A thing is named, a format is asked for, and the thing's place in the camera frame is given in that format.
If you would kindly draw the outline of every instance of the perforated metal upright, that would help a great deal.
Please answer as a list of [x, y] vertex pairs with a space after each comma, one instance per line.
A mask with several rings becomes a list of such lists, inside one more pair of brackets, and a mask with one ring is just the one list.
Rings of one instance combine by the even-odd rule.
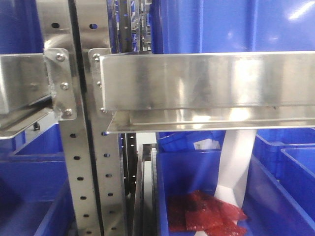
[[36, 2], [79, 236], [127, 235], [119, 135], [105, 132], [112, 115], [95, 99], [102, 84], [92, 75], [100, 54], [118, 52], [114, 1]]

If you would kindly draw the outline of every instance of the round hole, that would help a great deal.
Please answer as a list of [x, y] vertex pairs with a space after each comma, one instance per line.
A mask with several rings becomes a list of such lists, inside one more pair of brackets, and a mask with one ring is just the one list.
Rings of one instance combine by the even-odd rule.
[[90, 29], [95, 30], [97, 29], [97, 24], [90, 24]]
[[58, 29], [60, 27], [60, 25], [58, 23], [52, 23], [51, 27], [54, 29]]

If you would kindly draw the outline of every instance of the steel rack post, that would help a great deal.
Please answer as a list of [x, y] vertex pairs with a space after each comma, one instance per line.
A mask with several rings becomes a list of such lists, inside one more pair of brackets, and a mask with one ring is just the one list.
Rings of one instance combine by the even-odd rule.
[[77, 31], [74, 5], [68, 0], [36, 0], [36, 4], [48, 74], [53, 80], [54, 106], [60, 120], [78, 233], [80, 236], [100, 236], [97, 180], [84, 99], [85, 83], [79, 71], [78, 45], [74, 37]]

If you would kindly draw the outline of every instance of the screw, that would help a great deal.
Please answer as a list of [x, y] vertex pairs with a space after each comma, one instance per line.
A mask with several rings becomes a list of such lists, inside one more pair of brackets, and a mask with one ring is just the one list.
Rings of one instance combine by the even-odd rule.
[[95, 53], [95, 54], [93, 55], [94, 61], [99, 61], [99, 56], [100, 56], [99, 53]]
[[63, 112], [63, 114], [67, 117], [69, 117], [70, 115], [72, 115], [72, 109], [65, 109], [65, 111]]
[[56, 60], [59, 62], [63, 62], [64, 61], [64, 54], [63, 53], [57, 53], [56, 54]]
[[69, 89], [69, 83], [67, 83], [67, 82], [61, 83], [60, 88], [62, 90], [68, 90]]

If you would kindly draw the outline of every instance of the red packaged item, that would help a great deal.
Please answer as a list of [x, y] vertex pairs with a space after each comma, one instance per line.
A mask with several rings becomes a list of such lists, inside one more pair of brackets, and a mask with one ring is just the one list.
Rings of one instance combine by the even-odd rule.
[[230, 203], [221, 201], [220, 209], [221, 209], [222, 215], [224, 215], [226, 218], [230, 220], [246, 220], [247, 219], [247, 216], [244, 214], [242, 209]]
[[184, 197], [172, 196], [167, 201], [168, 227], [171, 232], [185, 232], [185, 205]]
[[188, 231], [202, 231], [223, 225], [221, 214], [217, 205], [209, 205], [206, 201], [187, 202], [186, 204], [186, 229]]
[[235, 225], [233, 221], [224, 219], [223, 225], [205, 230], [208, 236], [244, 236], [247, 230]]

